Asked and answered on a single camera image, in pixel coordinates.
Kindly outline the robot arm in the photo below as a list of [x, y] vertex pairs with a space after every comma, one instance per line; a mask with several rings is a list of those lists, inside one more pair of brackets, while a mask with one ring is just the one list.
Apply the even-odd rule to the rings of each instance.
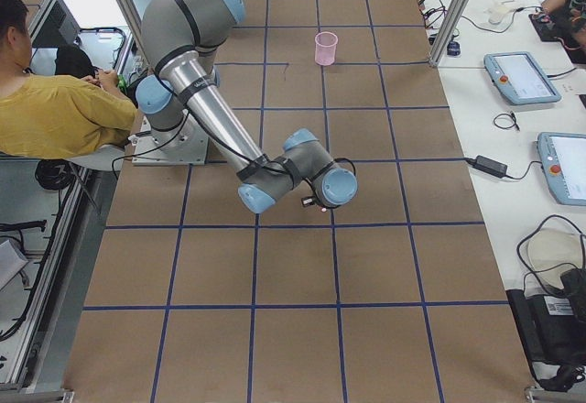
[[269, 158], [221, 96], [212, 68], [199, 63], [245, 17], [243, 0], [152, 0], [141, 23], [144, 54], [157, 88], [179, 102], [217, 146], [241, 181], [238, 194], [254, 213], [276, 204], [301, 182], [312, 193], [303, 205], [336, 209], [358, 190], [355, 175], [342, 168], [308, 129], [293, 133], [281, 156]]

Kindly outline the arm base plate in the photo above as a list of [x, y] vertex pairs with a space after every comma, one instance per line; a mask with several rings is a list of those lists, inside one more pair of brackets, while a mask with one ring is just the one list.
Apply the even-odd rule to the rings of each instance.
[[151, 127], [144, 116], [140, 134], [133, 139], [132, 162], [137, 166], [203, 165], [207, 158], [209, 138], [195, 119], [187, 119], [167, 132]]

